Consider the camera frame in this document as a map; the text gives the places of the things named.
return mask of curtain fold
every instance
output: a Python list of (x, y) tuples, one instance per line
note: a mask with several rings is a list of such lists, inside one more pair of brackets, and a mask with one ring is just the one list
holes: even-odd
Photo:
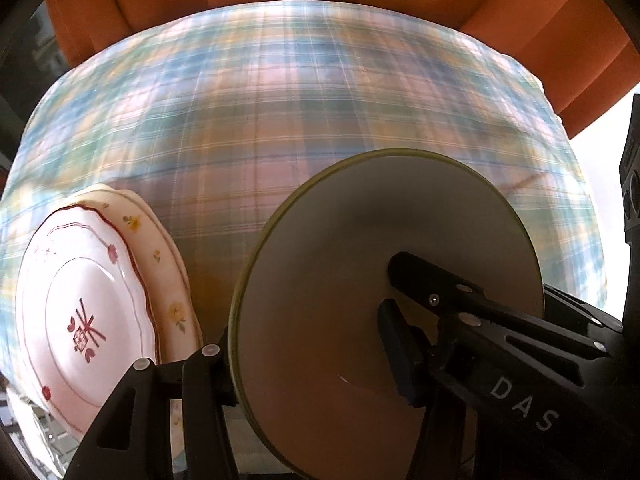
[[(267, 0), (47, 0), (76, 66), (122, 38), (201, 10)], [(509, 54), (543, 83), (569, 137), (640, 81), (640, 56), (602, 0), (335, 0), (456, 28)]]

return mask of stack of plates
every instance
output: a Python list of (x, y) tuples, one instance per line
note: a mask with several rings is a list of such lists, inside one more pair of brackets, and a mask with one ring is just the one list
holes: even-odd
[[(135, 193), (97, 185), (37, 229), (16, 287), (18, 339), (37, 403), (81, 439), (131, 363), (202, 345), (184, 263)], [(184, 447), (179, 401), (172, 452)]]

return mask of green-rimmed plate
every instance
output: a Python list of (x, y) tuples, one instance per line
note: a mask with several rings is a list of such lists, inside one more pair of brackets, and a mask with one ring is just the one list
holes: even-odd
[(542, 316), (532, 243), (492, 184), (446, 156), (353, 156), (274, 213), (232, 301), (229, 355), (242, 409), (265, 445), (322, 480), (406, 477), (423, 410), (396, 393), (378, 336), (385, 298), (436, 339), (437, 318), (393, 290), (391, 256), (410, 251)]

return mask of white lettering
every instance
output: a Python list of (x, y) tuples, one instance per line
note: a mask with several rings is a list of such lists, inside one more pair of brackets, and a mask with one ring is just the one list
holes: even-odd
[[(502, 385), (506, 385), (507, 389), (499, 394), (498, 390), (500, 389), (500, 387)], [(500, 380), (498, 380), (498, 382), (496, 383), (496, 385), (494, 386), (494, 389), (491, 390), (491, 394), (492, 396), (494, 396), (496, 399), (504, 399), (507, 395), (509, 395), (509, 393), (511, 393), (511, 388), (513, 387), (513, 385), (511, 384), (511, 381), (508, 380), (505, 376), (502, 376), (500, 378)]]
[(533, 402), (533, 396), (530, 395), (526, 399), (523, 399), (519, 403), (517, 403), (512, 408), (512, 410), (520, 410), (523, 413), (522, 418), (527, 418), (527, 415), (529, 415), (529, 408), (531, 407), (532, 402)]
[(558, 413), (555, 412), (554, 410), (546, 410), (545, 414), (542, 416), (542, 419), (545, 421), (546, 425), (543, 426), (539, 422), (536, 422), (536, 428), (538, 428), (540, 431), (548, 431), (548, 430), (550, 430), (551, 429), (551, 425), (553, 424), (549, 420), (550, 416), (552, 416), (553, 418), (558, 418), (560, 415), (558, 415)]

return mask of green rim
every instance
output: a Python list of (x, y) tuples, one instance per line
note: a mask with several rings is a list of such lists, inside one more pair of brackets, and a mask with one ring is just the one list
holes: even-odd
[[(289, 467), (295, 473), (299, 474), (303, 478), (307, 478), (310, 480), (315, 480), (315, 478), (311, 476), (309, 473), (306, 473), (305, 471), (302, 471), (301, 469), (297, 468), (296, 465), (292, 464), (289, 460), (287, 460), (284, 457), (284, 455), (282, 455), (282, 453), (280, 453), (280, 451), (271, 444), (267, 436), (262, 431), (260, 424), (258, 424), (258, 421), (255, 418), (254, 412), (251, 409), (251, 405), (249, 404), (249, 401), (247, 400), (246, 395), (244, 393), (244, 388), (242, 387), (242, 380), (240, 378), (240, 363), (239, 363), (239, 353), (238, 353), (238, 327), (239, 327), (239, 320), (240, 320), (240, 312), (242, 309), (242, 298), (244, 298), (244, 291), (246, 290), (246, 286), (249, 281), (249, 276), (251, 275), (251, 271), (254, 268), (255, 262), (258, 259), (258, 256), (260, 255), (260, 251), (262, 250), (263, 245), (268, 240), (271, 232), (275, 229), (278, 222), (280, 222), (280, 219), (297, 202), (297, 200), (300, 199), (300, 197), (302, 197), (313, 186), (315, 186), (319, 182), (322, 182), (324, 179), (331, 176), (332, 174), (337, 173), (338, 171), (344, 170), (345, 168), (348, 168), (350, 166), (354, 166), (355, 164), (359, 164), (361, 162), (364, 162), (372, 158), (379, 158), (381, 156), (421, 156), (423, 158), (439, 160), (441, 162), (447, 162), (449, 164), (453, 164), (458, 168), (462, 168), (463, 170), (468, 171), (470, 174), (472, 174), (476, 178), (479, 178), (482, 181), (484, 181), (484, 183), (486, 183), (494, 191), (494, 193), (497, 196), (499, 196), (500, 199), (508, 206), (508, 210), (512, 213), (514, 219), (518, 222), (522, 232), (524, 233), (527, 240), (529, 241), (531, 251), (536, 259), (536, 262), (538, 262), (538, 257), (536, 256), (535, 248), (533, 247), (533, 243), (531, 241), (531, 238), (529, 237), (529, 234), (527, 233), (527, 230), (524, 227), (524, 224), (520, 220), (520, 217), (518, 216), (516, 211), (513, 209), (511, 204), (509, 204), (508, 200), (505, 199), (505, 197), (500, 193), (500, 191), (498, 191), (491, 182), (485, 179), (485, 177), (479, 174), (477, 171), (472, 170), (470, 167), (466, 166), (465, 164), (462, 164), (461, 162), (458, 162), (453, 158), (450, 158), (446, 155), (441, 155), (439, 153), (428, 152), (426, 150), (418, 150), (415, 148), (385, 148), (382, 150), (373, 150), (372, 152), (359, 153), (357, 155), (350, 156), (349, 158), (345, 158), (344, 160), (340, 160), (335, 164), (332, 164), (325, 170), (322, 170), (320, 173), (315, 174), (313, 177), (307, 180), (304, 184), (299, 186), (293, 193), (291, 193), (289, 197), (280, 205), (280, 207), (276, 209), (273, 215), (271, 215), (271, 217), (269, 218), (269, 221), (262, 228), (262, 231), (260, 233), (260, 239), (253, 253), (251, 254), (251, 257), (249, 257), (249, 259), (246, 261), (244, 268), (240, 273), (238, 284), (234, 289), (234, 295), (231, 300), (231, 310), (229, 312), (227, 349), (228, 349), (228, 355), (229, 355), (229, 367), (231, 371), (231, 380), (233, 381), (234, 388), (236, 390), (236, 395), (238, 396), (238, 401), (242, 408), (242, 412), (244, 413), (247, 420), (249, 421), (249, 424), (251, 425), (252, 429), (255, 431), (255, 433), (258, 435), (258, 437), (260, 438), (262, 443), (267, 447), (267, 449), (278, 460), (280, 460), (284, 465)], [(542, 298), (542, 303), (544, 303), (544, 291), (542, 289), (542, 274), (540, 273), (540, 264), (537, 265), (537, 269), (538, 269), (538, 277), (540, 278), (540, 284), (541, 284), (540, 296)]]

